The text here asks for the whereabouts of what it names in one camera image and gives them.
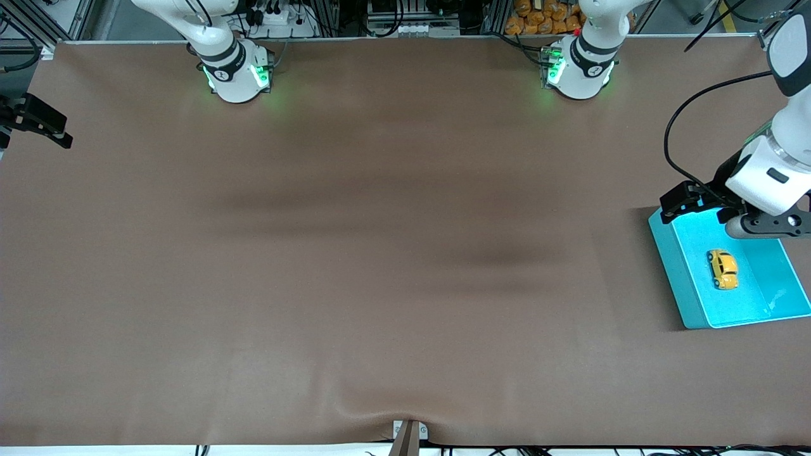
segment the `black clamp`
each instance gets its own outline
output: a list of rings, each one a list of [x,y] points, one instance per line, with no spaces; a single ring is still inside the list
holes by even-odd
[[[13,100],[0,96],[0,127],[33,131],[63,148],[71,148],[73,136],[65,132],[66,123],[65,114],[30,93]],[[6,132],[0,131],[0,148],[7,148],[10,140]]]

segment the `black cable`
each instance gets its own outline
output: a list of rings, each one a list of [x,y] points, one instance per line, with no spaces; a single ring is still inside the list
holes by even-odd
[[[732,450],[763,451],[763,452],[767,452],[767,453],[777,453],[780,456],[792,456],[787,451],[784,451],[784,450],[782,450],[780,448],[777,448],[777,447],[774,447],[774,446],[760,446],[760,445],[750,445],[750,444],[742,444],[742,445],[730,446],[730,447],[727,447],[726,449],[721,450],[719,452],[720,453],[725,453],[727,451],[732,451]]]
[[[239,18],[239,28],[242,29],[242,36],[248,38],[248,32],[245,30],[245,23],[242,21],[242,15],[237,15]]]
[[[208,15],[208,11],[206,11],[205,6],[203,6],[203,2],[201,2],[200,0],[197,0],[197,4],[200,5],[200,8],[203,9],[203,13],[205,13],[205,19],[208,21],[208,26],[209,27],[213,26],[214,23],[211,21],[211,16]]]
[[[195,445],[195,456],[207,456],[210,449],[210,445]]]
[[[660,4],[661,2],[662,2],[662,0],[656,0],[656,3],[651,3],[651,4],[650,4],[650,6],[649,6],[649,8],[650,8],[650,13],[649,13],[648,15],[646,15],[646,16],[645,16],[645,22],[643,22],[643,23],[641,23],[641,24],[637,24],[637,27],[636,27],[636,29],[634,30],[634,34],[639,35],[639,34],[641,34],[641,33],[642,33],[642,29],[643,29],[643,28],[645,28],[645,26],[648,24],[648,21],[650,20],[650,17],[651,17],[652,15],[654,15],[654,11],[656,11],[656,8],[658,8],[658,7],[659,7],[659,4]]]
[[[685,176],[687,179],[689,179],[690,181],[694,182],[696,185],[698,185],[699,187],[701,187],[701,188],[702,188],[704,191],[706,191],[707,193],[709,193],[710,195],[712,195],[712,196],[713,196],[715,199],[717,199],[717,200],[719,200],[719,201],[726,201],[726,200],[725,200],[724,198],[721,198],[721,197],[720,197],[720,196],[719,196],[717,193],[715,193],[714,191],[712,191],[712,189],[710,189],[709,187],[707,187],[707,186],[706,186],[706,185],[705,185],[705,184],[704,184],[704,183],[703,183],[701,180],[699,180],[697,177],[693,176],[692,174],[690,174],[690,173],[688,173],[687,171],[685,171],[685,170],[683,170],[682,168],[680,168],[680,167],[679,167],[679,166],[678,166],[678,165],[677,165],[677,164],[676,164],[676,163],[675,163],[675,162],[674,162],[674,161],[673,161],[673,160],[670,158],[670,147],[669,147],[669,146],[670,146],[670,129],[673,127],[673,123],[676,121],[676,118],[678,118],[678,117],[679,117],[679,114],[681,114],[681,111],[683,111],[683,110],[684,110],[684,108],[686,108],[686,107],[687,107],[687,105],[689,105],[690,103],[692,103],[692,102],[693,102],[693,101],[695,101],[697,98],[699,98],[700,96],[704,95],[705,93],[712,92],[713,90],[715,90],[715,89],[717,89],[717,88],[721,88],[721,87],[727,87],[728,85],[733,85],[733,84],[737,84],[737,83],[739,83],[739,82],[744,82],[744,81],[748,81],[748,80],[755,80],[755,79],[757,79],[757,78],[763,78],[763,77],[766,77],[766,76],[769,76],[769,75],[771,75],[771,71],[763,71],[763,72],[760,72],[760,73],[755,73],[755,74],[753,74],[753,75],[741,76],[740,78],[735,78],[735,79],[727,80],[727,81],[724,81],[724,82],[722,82],[722,83],[718,83],[718,84],[715,84],[715,85],[711,85],[710,87],[708,87],[708,88],[705,88],[705,89],[701,90],[700,92],[696,93],[696,94],[695,94],[695,95],[693,95],[692,97],[688,98],[688,99],[687,99],[687,101],[685,101],[684,103],[682,103],[682,104],[681,104],[681,106],[679,106],[679,109],[677,109],[677,110],[676,110],[676,112],[675,112],[675,113],[673,113],[673,116],[672,116],[672,117],[670,117],[670,122],[668,122],[668,123],[667,123],[667,127],[664,129],[664,159],[665,159],[665,160],[667,160],[668,165],[670,165],[670,166],[671,166],[671,168],[673,168],[674,170],[678,171],[678,172],[679,172],[681,175]]]
[[[397,4],[400,5],[400,19],[399,19],[399,22],[397,20],[397,8],[395,7],[394,8],[394,24],[392,25],[391,30],[384,33],[383,35],[378,35],[378,34],[372,32],[372,31],[370,31],[369,28],[366,26],[366,24],[363,23],[363,15],[361,14],[361,10],[359,8],[361,6],[361,4],[364,3],[365,1],[366,0],[358,0],[358,2],[355,4],[355,14],[358,16],[358,26],[367,35],[369,35],[371,37],[377,37],[377,38],[389,37],[389,36],[393,35],[400,28],[400,26],[403,24],[403,20],[406,18],[406,5],[403,3],[403,0],[397,0]]]
[[[195,13],[195,16],[200,17],[200,12],[197,11],[197,8],[195,8],[194,5],[192,5],[191,2],[189,2],[189,0],[186,0],[186,5],[189,6],[191,11]]]
[[[712,10],[710,11],[710,18],[707,20],[707,23],[704,25],[704,29],[701,31],[701,33],[708,33],[710,31],[710,29],[713,28],[713,21],[715,20],[715,13],[718,13],[720,8],[721,8],[721,0],[716,0],[715,5],[713,5]]]
[[[10,67],[0,67],[0,73],[11,73],[12,71],[24,70],[32,66],[34,63],[36,63],[37,60],[40,59],[40,49],[39,47],[36,46],[36,41],[34,41],[34,39],[31,38],[31,36],[28,35],[26,32],[23,32],[23,29],[18,27],[17,24],[11,22],[8,19],[8,16],[6,16],[6,13],[0,13],[0,19],[6,24],[8,24],[9,27],[16,30],[17,33],[23,36],[23,38],[28,40],[28,43],[31,44],[32,51],[31,58],[29,58],[27,61],[20,63],[19,65],[11,65]]]
[[[797,5],[799,5],[799,4],[800,4],[800,2],[802,2],[802,0],[794,0],[794,2],[792,2],[792,3],[791,3],[789,6],[788,6],[788,8],[786,8],[786,10],[793,10],[793,9],[794,9],[794,8],[795,8]],[[771,32],[771,29],[772,29],[772,28],[774,28],[774,27],[777,27],[777,24],[780,24],[781,22],[782,22],[781,20],[778,20],[778,21],[775,21],[775,22],[771,23],[771,24],[769,25],[769,27],[766,27],[766,30],[764,30],[764,31],[763,31],[763,36],[764,36],[764,37],[768,37],[768,36],[769,36],[769,32]]]
[[[693,48],[693,46],[695,46],[696,43],[698,43],[698,41],[701,40],[713,27],[718,25],[718,23],[721,22],[723,20],[723,18],[729,16],[738,6],[744,4],[744,2],[747,2],[747,1],[748,0],[738,0],[738,2],[736,2],[734,5],[730,6],[729,9],[727,9],[723,14],[718,16],[718,18],[716,20],[710,21],[710,23],[707,24],[706,27],[704,27],[704,30],[702,30],[702,32],[699,33],[697,37],[693,38],[693,40],[690,41],[690,44],[688,44],[687,47],[684,48],[684,51],[687,52],[687,51],[691,50]]]
[[[721,0],[721,2],[727,7],[728,10],[731,9],[729,7],[729,2],[727,0]],[[738,11],[735,11],[735,10],[732,10],[732,15],[735,16],[736,18],[744,21],[744,22],[751,22],[753,24],[760,23],[759,19],[752,19],[750,17],[746,17],[746,16],[742,15],[741,13],[739,13]]]
[[[492,35],[494,37],[499,37],[503,42],[507,43],[508,45],[511,45],[514,48],[519,48],[520,49],[522,47],[521,43],[516,43],[515,41],[510,40],[505,35],[503,35],[501,33],[498,33],[498,32],[485,32],[485,33],[483,33],[483,35]],[[533,50],[535,52],[540,52],[541,51],[540,46],[526,46],[525,45],[525,46],[523,46],[523,48],[526,49],[526,50]]]
[[[317,16],[312,14],[310,12],[310,10],[307,9],[307,7],[302,3],[302,0],[298,0],[298,11],[297,12],[298,12],[299,16],[302,15],[302,8],[304,8],[304,11],[307,13],[307,16],[311,17],[322,28],[322,30],[321,30],[322,33],[324,32],[324,30],[329,30],[330,32],[340,32],[341,31],[341,30],[339,30],[337,28],[332,28],[332,27],[324,24],[323,22],[321,22],[318,19]]]
[[[524,57],[529,59],[530,62],[534,63],[535,65],[538,65],[539,67],[549,67],[550,66],[548,63],[541,62],[537,58],[532,57],[532,55],[530,55],[530,51],[528,51],[526,49],[526,47],[521,43],[521,38],[519,38],[518,35],[515,36],[515,41],[517,41],[518,46],[521,48],[521,52],[524,53]]]

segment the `metal bracket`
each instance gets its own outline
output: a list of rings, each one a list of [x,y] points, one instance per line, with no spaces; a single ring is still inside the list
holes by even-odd
[[[43,47],[40,51],[40,60],[54,60],[54,50],[48,47]]]
[[[752,238],[809,238],[811,237],[811,213],[799,205],[785,213],[772,217],[761,210],[751,208],[748,213],[732,223],[742,235]]]
[[[400,428],[402,427],[402,425],[403,425],[402,420],[397,420],[394,422],[393,426],[394,429],[392,432],[393,439],[397,438],[397,434],[400,432]],[[417,425],[419,426],[419,440],[428,440],[428,426],[419,422],[417,422]]]
[[[424,429],[425,437],[428,438],[428,427],[412,419],[400,421],[399,426],[397,423],[394,422],[395,438],[388,456],[419,456],[420,437]]]

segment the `wire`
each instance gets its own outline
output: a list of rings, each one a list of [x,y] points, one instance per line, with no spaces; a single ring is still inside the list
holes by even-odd
[[[518,35],[515,36],[515,41],[518,43],[518,47],[521,48],[521,52],[524,53],[524,57],[528,58],[530,62],[534,63],[535,65],[538,65],[539,67],[551,66],[549,63],[541,62],[540,60],[532,57],[532,55],[530,55],[530,51],[527,50],[527,48],[521,43],[521,38],[519,38]]]
[[[292,37],[293,36],[290,35],[290,37],[287,38],[287,41],[285,41],[285,47],[281,48],[281,52],[279,53],[279,59],[276,60],[275,62],[273,62],[273,68],[274,69],[278,68],[279,65],[281,65],[281,60],[285,57],[285,52],[287,52],[287,45],[290,44],[290,38],[292,38]]]
[[[330,27],[330,26],[328,26],[328,25],[325,25],[323,22],[321,22],[321,21],[318,19],[318,17],[317,17],[317,16],[315,16],[313,13],[311,13],[311,12],[310,12],[310,10],[307,8],[307,6],[305,6],[304,4],[302,4],[302,0],[298,0],[298,9],[297,9],[297,12],[298,12],[298,15],[299,15],[299,16],[301,16],[301,15],[302,15],[302,8],[304,8],[304,11],[307,13],[307,17],[312,18],[312,19],[313,19],[313,20],[314,20],[314,21],[315,21],[315,22],[316,22],[316,23],[317,23],[317,24],[318,24],[318,25],[319,25],[319,26],[322,28],[322,30],[329,30],[329,31],[330,31],[330,36],[332,35],[332,32],[340,32],[340,31],[341,31],[341,30],[340,30],[340,29],[338,29],[338,28],[332,28],[332,27]]]
[[[242,15],[237,15],[239,18],[239,28],[242,29],[242,36],[248,38],[248,32],[245,30],[245,23],[242,21]]]
[[[502,35],[501,33],[498,33],[498,32],[485,32],[483,35],[492,35],[494,37],[499,37],[503,42],[507,43],[508,45],[511,45],[514,48],[519,48],[520,49],[522,47],[521,43],[510,40],[505,35]],[[526,49],[526,50],[533,50],[533,51],[536,51],[536,52],[541,51],[540,46],[526,46],[526,45],[524,45],[523,48]]]
[[[673,113],[673,116],[670,118],[670,122],[667,123],[667,127],[664,129],[664,159],[667,160],[668,165],[670,165],[671,168],[678,171],[681,175],[685,176],[687,179],[694,182],[696,185],[701,187],[704,191],[706,191],[707,193],[709,193],[710,195],[712,195],[715,199],[717,199],[719,201],[728,202],[724,198],[721,198],[717,193],[712,191],[712,189],[707,187],[697,177],[693,176],[692,174],[688,173],[687,171],[685,171],[681,167],[679,167],[670,158],[670,129],[673,127],[673,123],[676,121],[676,118],[678,118],[679,114],[681,114],[681,111],[683,111],[684,108],[687,107],[687,105],[689,105],[690,103],[692,103],[697,98],[704,95],[705,93],[712,92],[713,90],[715,90],[717,88],[727,87],[728,85],[733,85],[733,84],[737,84],[739,82],[744,82],[744,81],[748,81],[748,80],[755,80],[757,78],[763,78],[763,77],[766,77],[766,76],[769,76],[769,75],[771,75],[771,71],[763,71],[763,72],[760,72],[760,73],[755,73],[753,75],[741,76],[740,78],[727,80],[727,81],[724,81],[722,83],[711,85],[710,87],[701,90],[700,92],[696,93],[692,97],[688,98],[687,101],[685,101],[684,103],[681,104],[681,106],[679,106],[679,109],[677,109],[676,112]]]
[[[24,70],[24,69],[32,66],[34,63],[36,63],[37,60],[40,59],[40,49],[39,49],[39,47],[37,47],[36,42],[34,41],[34,39],[31,38],[31,36],[28,35],[26,32],[23,32],[23,29],[20,28],[19,26],[17,26],[17,24],[11,22],[8,19],[8,16],[6,15],[6,13],[0,13],[0,19],[3,22],[5,22],[6,24],[8,24],[7,26],[9,26],[9,27],[13,28],[14,30],[16,30],[17,33],[19,33],[20,35],[23,36],[23,38],[28,40],[28,43],[31,44],[31,51],[32,51],[31,58],[29,58],[27,61],[25,61],[23,63],[20,63],[19,65],[11,65],[10,67],[0,67],[0,73],[11,73],[12,71]]]
[[[428,448],[440,448],[444,450],[450,450],[453,452],[453,449],[488,449],[494,450],[493,452],[489,453],[488,456],[496,456],[504,455],[506,450],[516,450],[520,456],[551,456],[549,450],[554,448],[551,446],[540,447],[540,446],[500,446],[498,448],[495,447],[482,447],[482,446],[469,446],[469,445],[439,445],[435,444],[431,441],[428,442]],[[614,451],[615,456],[623,456],[620,453],[620,449],[623,450],[636,450],[639,451],[641,454],[645,454],[646,456],[721,456],[721,454],[726,453],[728,451],[736,451],[736,450],[743,450],[749,452],[763,452],[763,453],[772,453],[778,454],[779,456],[803,456],[798,452],[811,452],[811,447],[808,446],[790,446],[790,445],[778,445],[778,446],[759,446],[759,445],[750,445],[750,444],[742,444],[742,445],[735,445],[735,446],[724,446],[724,447],[712,447],[712,446],[705,446],[705,447],[660,447],[661,452],[654,452],[654,453],[645,453],[645,450],[638,447],[609,447]]]
[[[723,3],[727,7],[728,10],[731,10],[731,8],[729,7],[729,2],[727,0],[721,0],[721,3]],[[750,17],[746,17],[746,16],[742,15],[741,13],[739,13],[738,11],[735,11],[735,10],[732,10],[732,15],[735,16],[736,18],[744,21],[744,22],[751,22],[753,24],[760,23],[759,19],[752,19]]]
[[[717,19],[710,21],[707,24],[707,26],[704,27],[704,30],[702,30],[702,32],[699,33],[698,36],[696,36],[695,38],[693,38],[692,41],[690,41],[690,44],[688,44],[687,47],[684,48],[684,51],[687,52],[687,51],[691,50],[693,48],[693,46],[695,46],[696,43],[698,43],[698,41],[701,40],[713,27],[715,27],[719,22],[721,22],[723,20],[723,18],[729,16],[738,6],[744,4],[744,2],[747,2],[747,1],[748,0],[738,0],[738,2],[736,2],[734,5],[730,6],[729,9],[727,9],[724,13],[722,13],[720,16],[718,16]]]
[[[788,6],[788,8],[786,8],[786,10],[793,10],[793,9],[794,9],[794,8],[795,8],[797,5],[799,5],[799,4],[800,4],[800,2],[801,2],[801,1],[802,1],[802,0],[794,0],[794,2],[792,2],[792,4],[791,4],[791,5],[789,5],[789,6]],[[771,24],[769,25],[769,27],[766,27],[766,30],[764,30],[764,31],[763,31],[763,34],[762,34],[762,35],[763,35],[764,37],[768,37],[768,36],[769,36],[769,33],[771,32],[771,30],[772,30],[773,28],[777,27],[777,25],[778,25],[778,24],[780,24],[781,22],[782,22],[782,21],[778,20],[778,21],[775,21],[775,22],[771,23]]]
[[[524,54],[524,56],[527,57],[530,60],[530,62],[534,63],[535,65],[540,65],[541,67],[549,67],[550,66],[550,64],[548,62],[541,62],[540,60],[538,60],[538,59],[532,57],[532,55],[530,55],[530,51],[532,51],[532,52],[541,52],[541,47],[540,46],[527,46],[527,45],[524,45],[523,43],[521,43],[521,38],[519,38],[518,35],[515,36],[515,41],[510,40],[505,35],[502,35],[501,33],[498,33],[498,32],[485,32],[484,35],[492,35],[494,37],[499,37],[503,42],[507,43],[508,45],[511,45],[514,48],[520,49],[521,52]]]
[[[214,23],[211,21],[211,16],[208,15],[208,11],[205,9],[205,6],[203,6],[203,2],[201,2],[200,0],[197,0],[197,4],[200,5],[200,8],[203,9],[203,13],[205,13],[205,19],[208,21],[208,26],[209,27],[213,26]]]
[[[635,34],[639,35],[639,34],[642,33],[642,29],[645,28],[645,26],[648,24],[648,21],[650,20],[650,17],[652,15],[654,15],[654,11],[656,11],[656,8],[659,7],[659,4],[661,2],[662,2],[662,0],[656,0],[656,3],[650,3],[648,5],[648,7],[645,8],[645,11],[642,13],[642,16],[641,16],[645,20],[645,22],[642,22],[641,24],[637,24],[637,27],[636,27],[636,29],[634,31]]]
[[[378,35],[377,33],[370,31],[366,24],[363,23],[363,15],[361,14],[360,9],[361,4],[365,1],[366,0],[358,0],[358,2],[355,4],[355,14],[358,16],[358,26],[360,26],[360,29],[367,35],[371,37],[385,38],[393,35],[400,28],[400,26],[403,25],[403,19],[406,18],[406,6],[403,4],[403,0],[397,0],[397,4],[400,5],[399,21],[397,20],[397,8],[395,7],[394,24],[392,24],[392,28],[388,32],[384,33],[383,35]]]
[[[197,11],[197,8],[195,8],[194,5],[192,5],[191,2],[189,2],[189,0],[186,0],[186,5],[189,6],[189,8],[191,8],[191,10],[195,13],[195,16],[199,17],[202,20],[203,16],[200,15],[200,12]]]

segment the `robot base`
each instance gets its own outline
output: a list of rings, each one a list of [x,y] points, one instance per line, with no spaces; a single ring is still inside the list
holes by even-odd
[[[220,81],[204,70],[208,86],[229,103],[245,103],[262,92],[270,92],[273,77],[273,55],[250,40],[239,40],[246,50],[245,63],[230,81]]]
[[[574,100],[586,100],[599,93],[600,89],[608,84],[609,75],[614,64],[603,71],[604,75],[588,77],[573,63],[571,55],[572,43],[576,37],[567,36],[555,44],[544,48],[541,61],[549,62],[550,66],[541,67],[541,80],[544,88],[554,88],[562,95]]]

